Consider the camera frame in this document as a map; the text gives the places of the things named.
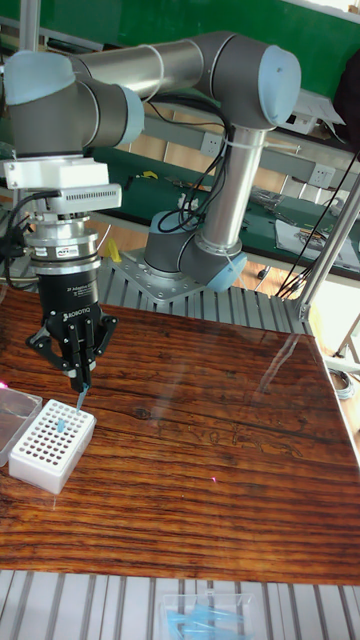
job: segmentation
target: cable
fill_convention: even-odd
[[[357,158],[357,156],[358,156],[358,153],[359,153],[359,152],[355,153],[355,155],[353,156],[353,158],[352,158],[351,162],[349,163],[349,166],[348,166],[348,168],[346,169],[346,171],[345,171],[345,173],[344,173],[344,175],[343,175],[343,177],[342,177],[342,179],[341,179],[341,181],[340,181],[340,183],[339,183],[338,187],[335,189],[335,191],[334,191],[334,193],[333,193],[332,197],[330,198],[329,203],[327,204],[327,206],[325,207],[324,211],[322,212],[322,214],[321,214],[320,218],[318,219],[317,223],[315,224],[315,226],[314,226],[314,227],[313,227],[313,229],[311,230],[311,233],[309,234],[309,237],[308,237],[307,241],[305,242],[305,244],[304,244],[304,246],[303,246],[303,248],[302,248],[301,252],[299,253],[299,255],[298,255],[298,257],[297,257],[296,262],[295,262],[295,263],[294,263],[294,265],[292,266],[292,268],[291,268],[291,270],[289,271],[288,275],[286,276],[286,278],[285,278],[284,282],[282,283],[282,285],[280,286],[279,290],[278,290],[278,291],[277,291],[277,293],[275,294],[276,296],[280,296],[280,293],[285,289],[286,284],[287,284],[287,282],[288,282],[289,278],[291,277],[292,273],[294,272],[294,269],[296,269],[297,265],[299,264],[299,261],[300,261],[301,257],[304,255],[304,252],[306,251],[306,249],[307,249],[307,247],[308,247],[308,245],[309,245],[309,243],[310,243],[310,241],[311,241],[311,239],[312,239],[312,237],[313,237],[313,235],[314,235],[315,231],[316,231],[316,230],[317,230],[317,228],[319,227],[319,224],[320,224],[320,223],[321,223],[321,221],[323,220],[324,216],[327,214],[327,212],[328,212],[328,210],[329,210],[329,208],[330,208],[331,204],[333,203],[334,199],[336,198],[337,194],[339,193],[339,191],[340,191],[340,189],[341,189],[341,187],[342,187],[342,185],[343,185],[343,183],[344,183],[344,181],[345,181],[345,179],[346,179],[346,177],[347,177],[348,173],[350,172],[351,167],[353,166],[353,164],[354,164],[354,162],[355,162],[355,160],[356,160],[356,158]],[[307,269],[310,269],[310,270],[311,270],[311,269],[313,268],[314,264],[315,264],[315,261],[313,261],[313,262],[312,262],[312,264],[310,265],[310,267],[307,267]]]
[[[169,124],[185,124],[186,126],[191,127],[204,127],[205,125],[214,125],[216,127],[224,127],[223,122],[183,122],[182,120],[169,120],[169,118],[165,118],[160,111],[155,107],[155,105],[149,100],[149,105],[156,111],[157,115],[164,122],[168,122]]]
[[[21,290],[25,290],[25,289],[29,289],[31,287],[33,287],[33,284],[29,284],[26,285],[24,287],[17,287],[11,280],[11,276],[10,276],[10,258],[12,257],[10,255],[10,250],[11,250],[11,245],[12,245],[12,235],[13,232],[16,228],[20,229],[19,224],[21,224],[22,222],[24,222],[25,218],[23,220],[20,221],[20,223],[18,222],[17,225],[13,226],[14,220],[16,215],[19,213],[19,211],[21,211],[21,209],[28,204],[28,202],[33,202],[34,200],[43,200],[44,198],[55,198],[57,196],[60,195],[60,192],[57,190],[52,189],[51,191],[41,191],[38,193],[32,193],[29,196],[27,196],[26,198],[23,198],[22,200],[20,200],[17,205],[15,205],[15,207],[12,209],[12,211],[10,212],[9,215],[9,220],[8,220],[8,225],[7,225],[7,230],[4,236],[4,243],[3,246],[4,247],[8,247],[8,254],[5,254],[5,260],[4,260],[4,275],[6,278],[6,282],[7,285],[9,287],[11,287],[12,289],[21,289]]]
[[[206,98],[203,98],[201,96],[167,93],[167,94],[161,94],[157,96],[156,101],[161,104],[172,104],[172,105],[175,104],[175,105],[187,106],[190,108],[205,111],[206,113],[210,113],[212,115],[216,115],[218,118],[221,119],[225,129],[225,134],[226,134],[225,140],[221,145],[218,155],[210,163],[206,171],[203,174],[201,174],[199,178],[195,181],[195,183],[192,185],[189,192],[186,194],[186,197],[184,198],[184,201],[181,207],[166,213],[158,222],[158,229],[162,233],[173,233],[174,231],[177,231],[179,229],[187,230],[186,227],[188,227],[189,223],[193,221],[195,218],[197,218],[197,224],[195,225],[195,228],[196,228],[204,220],[206,215],[206,209],[209,206],[209,204],[213,202],[213,200],[219,195],[219,193],[224,187],[226,166],[229,159],[229,152],[228,152],[228,148],[226,147],[226,142],[227,140],[232,138],[233,127],[229,122],[229,120],[227,120],[227,118],[224,116],[221,109],[216,104],[214,104],[210,100],[207,100]],[[156,109],[156,107],[154,107],[154,105],[151,102],[150,104],[158,113],[158,110]],[[218,169],[218,172],[215,176],[212,189],[208,193],[208,195],[205,197],[201,205],[197,208],[197,210],[193,211],[192,203],[199,193],[199,187],[201,186],[205,177],[213,169]],[[172,227],[171,229],[165,229],[163,227],[164,221],[174,213],[179,213],[179,224]]]
[[[346,385],[344,389],[335,389],[336,395],[339,400],[348,400],[349,398],[353,398],[355,395],[355,386],[346,371],[329,369],[329,373],[332,373],[334,376],[338,376]]]
[[[99,251],[99,249],[100,249],[101,245],[103,244],[104,240],[106,239],[106,236],[108,235],[108,233],[109,233],[110,229],[111,229],[111,224],[109,224],[109,226],[108,226],[108,228],[106,229],[106,231],[105,231],[105,233],[104,233],[103,237],[101,238],[101,240],[100,240],[100,242],[99,242],[98,246],[96,247],[96,250],[97,250],[97,251]]]

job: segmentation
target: wood grain surface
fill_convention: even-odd
[[[105,308],[92,442],[56,498],[0,470],[0,568],[359,584],[359,470],[315,340]],[[0,378],[74,405],[24,345],[40,320],[7,294]]]

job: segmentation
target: blue joint cap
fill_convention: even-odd
[[[57,53],[18,51],[5,64],[8,105],[45,98],[75,82],[71,62]]]
[[[241,251],[234,258],[230,258],[230,260],[231,264],[228,262],[225,267],[223,267],[221,271],[219,271],[219,273],[217,273],[216,276],[208,282],[206,285],[208,289],[216,291],[216,293],[221,293],[221,291],[226,291],[226,289],[231,287],[244,269],[247,262],[247,256],[246,253]]]
[[[143,131],[145,126],[145,111],[144,105],[137,93],[128,87],[121,86],[121,89],[124,92],[128,108],[127,123],[124,135],[121,138],[121,144],[127,144],[128,142],[136,140]]]

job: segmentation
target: black cable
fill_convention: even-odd
[[[24,222],[24,220],[26,220],[26,218],[23,218],[22,220],[20,220],[20,222],[18,222],[15,226],[13,226],[14,220],[16,215],[19,213],[19,211],[21,211],[21,209],[28,203],[28,202],[32,202],[34,200],[42,200],[44,198],[55,198],[57,196],[60,195],[60,192],[57,190],[52,189],[51,191],[41,191],[38,193],[32,193],[29,196],[27,196],[26,198],[23,198],[22,200],[20,200],[17,205],[15,205],[15,207],[12,209],[12,211],[10,212],[9,215],[9,220],[8,220],[8,225],[7,225],[7,230],[4,236],[4,247],[6,247],[6,245],[8,246],[8,249],[11,248],[11,244],[12,244],[12,234],[14,232],[14,230],[20,229],[20,225]],[[23,287],[17,287],[11,280],[11,276],[10,276],[10,255],[6,255],[5,254],[5,260],[4,260],[4,275],[6,278],[6,283],[7,285],[11,288],[11,289],[20,289],[20,290],[26,290],[26,289],[30,289],[33,284],[31,285],[25,285]]]
[[[186,126],[191,127],[204,127],[205,125],[214,125],[217,127],[225,126],[223,122],[183,122],[182,120],[169,120],[169,118],[165,118],[165,116],[160,113],[160,111],[155,107],[151,100],[149,100],[148,104],[154,109],[161,120],[164,120],[164,122],[168,122],[169,124],[185,124]]]
[[[201,96],[191,96],[188,94],[176,94],[176,93],[167,93],[167,94],[161,94],[159,96],[156,96],[156,102],[161,103],[161,104],[172,104],[172,105],[181,105],[181,106],[186,106],[186,107],[191,107],[194,109],[199,109],[201,111],[205,111],[206,113],[211,113],[213,115],[216,115],[217,117],[219,117],[223,123],[223,126],[225,128],[225,132],[226,132],[226,139],[229,139],[232,137],[232,130],[233,127],[231,125],[231,123],[229,122],[229,120],[227,120],[227,118],[224,116],[224,114],[222,113],[221,109],[214,104],[213,102],[211,102],[210,100],[207,100],[206,98],[203,98]],[[224,187],[224,183],[225,183],[225,175],[226,175],[226,166],[228,163],[228,159],[229,159],[229,150],[225,148],[226,145],[226,141],[224,141],[222,143],[221,149],[218,153],[218,155],[216,156],[216,158],[214,158],[214,160],[210,163],[210,165],[208,166],[208,168],[206,169],[206,171],[201,174],[199,176],[199,178],[195,181],[195,183],[192,185],[192,187],[190,188],[189,192],[186,194],[186,197],[184,198],[184,201],[181,205],[181,207],[179,207],[178,209],[174,209],[171,212],[166,213],[161,220],[159,220],[158,222],[158,229],[159,231],[161,231],[162,233],[173,233],[174,231],[177,231],[179,229],[184,229],[186,230],[186,226],[188,225],[189,222],[191,222],[191,220],[194,220],[194,218],[198,219],[197,225],[198,226],[204,219],[205,214],[206,214],[206,208],[209,206],[209,204],[219,195],[219,193],[221,192],[221,190]],[[212,185],[212,189],[209,192],[209,194],[205,197],[205,199],[203,200],[203,202],[201,203],[201,205],[198,207],[198,209],[196,209],[196,211],[192,211],[192,203],[195,199],[195,197],[198,195],[199,192],[199,187],[201,186],[203,180],[205,179],[205,177],[213,170],[218,168],[218,172],[217,175],[215,176],[215,180],[214,183]],[[216,191],[216,188],[220,182],[220,180],[222,179],[222,184],[220,189],[218,189]],[[174,213],[179,213],[179,224],[172,227],[171,229],[164,229],[162,226],[162,223],[164,222],[164,220],[166,220],[168,217],[170,217],[172,214]]]
[[[277,293],[275,294],[276,296],[280,296],[280,293],[285,289],[286,284],[287,284],[287,282],[288,282],[288,280],[289,280],[290,276],[292,275],[292,273],[294,272],[294,269],[296,269],[297,265],[299,264],[299,261],[300,261],[301,257],[303,256],[304,252],[306,251],[306,249],[307,249],[307,247],[308,247],[308,245],[309,245],[309,243],[310,243],[310,241],[311,241],[311,239],[312,239],[312,237],[313,237],[314,233],[315,233],[315,232],[316,232],[316,230],[318,229],[319,224],[320,224],[320,223],[321,223],[321,221],[323,220],[324,216],[327,214],[327,212],[328,212],[328,210],[329,210],[329,208],[330,208],[331,204],[333,203],[334,199],[336,198],[337,194],[339,193],[339,191],[340,191],[340,189],[341,189],[341,187],[342,187],[342,185],[343,185],[343,183],[344,183],[344,181],[345,181],[345,179],[346,179],[346,177],[347,177],[348,173],[350,172],[350,169],[351,169],[351,167],[353,166],[353,164],[354,164],[354,162],[355,162],[355,160],[356,160],[356,158],[357,158],[358,154],[359,154],[359,151],[358,151],[357,153],[355,153],[355,155],[353,156],[353,158],[352,158],[351,162],[349,163],[348,168],[346,169],[346,171],[345,171],[345,173],[344,173],[344,175],[343,175],[342,179],[340,180],[340,183],[339,183],[338,187],[335,189],[335,191],[334,191],[333,195],[331,196],[331,198],[330,198],[330,200],[329,200],[329,202],[328,202],[327,206],[325,207],[324,211],[322,212],[322,214],[321,214],[320,218],[318,219],[317,223],[315,224],[315,226],[314,226],[314,227],[313,227],[313,229],[311,230],[311,233],[309,234],[309,237],[308,237],[307,241],[305,242],[305,244],[304,244],[304,246],[303,246],[303,248],[302,248],[301,252],[299,253],[299,255],[298,255],[298,257],[297,257],[296,262],[295,262],[295,263],[294,263],[294,265],[292,266],[292,268],[291,268],[291,270],[289,271],[288,275],[286,276],[286,278],[285,278],[284,282],[282,283],[282,285],[279,287],[279,290],[278,290],[278,291],[277,291]],[[310,271],[311,271],[311,269],[314,267],[314,265],[315,265],[315,261],[313,261],[313,262],[311,263],[311,265],[310,265],[309,267],[307,267],[307,269],[310,269]]]

